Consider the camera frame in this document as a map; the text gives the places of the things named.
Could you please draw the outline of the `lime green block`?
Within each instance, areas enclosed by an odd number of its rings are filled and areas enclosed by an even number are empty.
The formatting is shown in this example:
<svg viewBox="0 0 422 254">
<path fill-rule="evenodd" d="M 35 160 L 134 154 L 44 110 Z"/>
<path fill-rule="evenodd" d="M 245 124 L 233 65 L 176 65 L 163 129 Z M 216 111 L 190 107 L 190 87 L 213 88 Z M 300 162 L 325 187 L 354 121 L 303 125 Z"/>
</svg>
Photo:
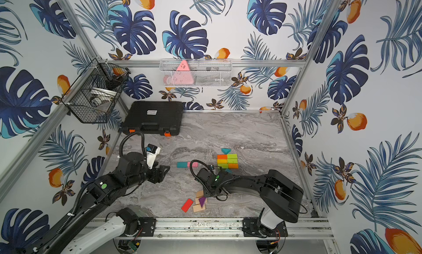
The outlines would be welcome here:
<svg viewBox="0 0 422 254">
<path fill-rule="evenodd" d="M 219 164 L 218 167 L 224 168 L 224 169 L 228 169 L 229 165 L 228 164 Z"/>
<path fill-rule="evenodd" d="M 238 163 L 238 160 L 237 159 L 228 159 L 227 162 L 229 164 L 237 164 Z"/>
</svg>

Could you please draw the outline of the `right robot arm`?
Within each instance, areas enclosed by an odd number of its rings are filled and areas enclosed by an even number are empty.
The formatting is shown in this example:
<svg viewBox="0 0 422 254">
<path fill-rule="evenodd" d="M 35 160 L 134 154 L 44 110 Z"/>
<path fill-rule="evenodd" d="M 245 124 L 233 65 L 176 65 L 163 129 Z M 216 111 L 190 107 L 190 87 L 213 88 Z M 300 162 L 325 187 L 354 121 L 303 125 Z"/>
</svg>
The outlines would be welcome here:
<svg viewBox="0 0 422 254">
<path fill-rule="evenodd" d="M 277 170 L 270 169 L 259 176 L 242 176 L 223 168 L 215 172 L 213 166 L 200 160 L 192 160 L 191 163 L 201 166 L 198 173 L 192 168 L 190 172 L 202 185 L 204 197 L 226 201 L 230 194 L 246 194 L 263 200 L 264 207 L 259 216 L 242 221 L 245 237 L 285 237 L 285 224 L 297 223 L 300 215 L 307 213 L 302 205 L 303 189 Z"/>
</svg>

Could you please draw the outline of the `purple triangle block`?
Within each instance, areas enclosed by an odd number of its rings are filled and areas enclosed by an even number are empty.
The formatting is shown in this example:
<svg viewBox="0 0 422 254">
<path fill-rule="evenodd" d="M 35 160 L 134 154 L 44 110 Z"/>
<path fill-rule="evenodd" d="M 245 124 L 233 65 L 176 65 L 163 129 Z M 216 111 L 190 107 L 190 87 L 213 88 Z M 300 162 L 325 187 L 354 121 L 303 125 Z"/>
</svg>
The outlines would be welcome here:
<svg viewBox="0 0 422 254">
<path fill-rule="evenodd" d="M 200 203 L 200 206 L 203 207 L 205 203 L 207 202 L 207 198 L 201 197 L 198 199 L 198 202 Z"/>
</svg>

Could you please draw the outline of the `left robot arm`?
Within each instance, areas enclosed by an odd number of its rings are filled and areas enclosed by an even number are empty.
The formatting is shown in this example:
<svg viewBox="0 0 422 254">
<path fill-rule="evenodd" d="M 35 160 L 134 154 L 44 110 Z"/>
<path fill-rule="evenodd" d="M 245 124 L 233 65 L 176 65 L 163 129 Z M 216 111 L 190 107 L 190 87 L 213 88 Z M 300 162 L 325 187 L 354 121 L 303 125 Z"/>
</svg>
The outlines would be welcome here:
<svg viewBox="0 0 422 254">
<path fill-rule="evenodd" d="M 49 231 L 37 236 L 16 254 L 60 254 L 69 243 L 99 213 L 111 206 L 117 199 L 128 196 L 128 190 L 135 191 L 144 182 L 153 184 L 164 180 L 168 166 L 160 166 L 155 157 L 158 147 L 141 141 L 141 152 L 125 154 L 123 147 L 134 135 L 144 137 L 142 131 L 133 131 L 119 145 L 119 162 L 114 171 L 87 182 L 76 196 L 71 210 Z"/>
</svg>

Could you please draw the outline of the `red block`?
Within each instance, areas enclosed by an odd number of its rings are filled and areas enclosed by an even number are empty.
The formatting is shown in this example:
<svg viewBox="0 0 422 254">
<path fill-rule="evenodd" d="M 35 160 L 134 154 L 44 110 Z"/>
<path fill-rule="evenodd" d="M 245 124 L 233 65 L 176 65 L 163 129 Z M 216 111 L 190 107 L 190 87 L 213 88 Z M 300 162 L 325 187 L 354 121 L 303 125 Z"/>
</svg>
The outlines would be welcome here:
<svg viewBox="0 0 422 254">
<path fill-rule="evenodd" d="M 193 200 L 187 199 L 186 202 L 181 207 L 181 210 L 186 213 L 191 208 L 191 206 L 193 204 L 194 204 L 194 201 Z"/>
</svg>

